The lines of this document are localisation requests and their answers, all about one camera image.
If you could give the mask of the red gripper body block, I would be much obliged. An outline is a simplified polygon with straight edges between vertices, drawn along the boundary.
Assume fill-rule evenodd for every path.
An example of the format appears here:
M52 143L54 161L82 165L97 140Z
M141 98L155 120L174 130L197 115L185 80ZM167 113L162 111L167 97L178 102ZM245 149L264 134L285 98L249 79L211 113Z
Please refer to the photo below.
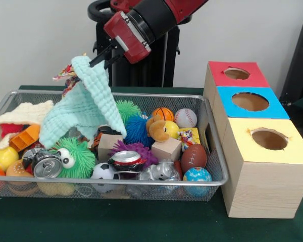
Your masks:
M123 11L116 12L107 21L104 31L122 47L124 56L131 64L141 61L151 53L147 40Z

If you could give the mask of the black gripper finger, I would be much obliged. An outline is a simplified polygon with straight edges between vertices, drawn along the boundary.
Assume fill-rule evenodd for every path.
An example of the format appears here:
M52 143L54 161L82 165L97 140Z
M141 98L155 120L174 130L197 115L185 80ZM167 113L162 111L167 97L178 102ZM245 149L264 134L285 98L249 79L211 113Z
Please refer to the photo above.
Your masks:
M109 51L104 54L105 64L104 69L107 70L110 68L115 62L117 62L124 55L123 52L120 51Z
M104 54L109 51L113 51L113 50L117 50L117 49L118 49L118 46L115 44L108 45L100 54L97 55L97 57L95 57L93 60L91 60L89 62L89 66L91 68L93 68L94 66L98 65L100 62L104 62L104 64L105 64Z

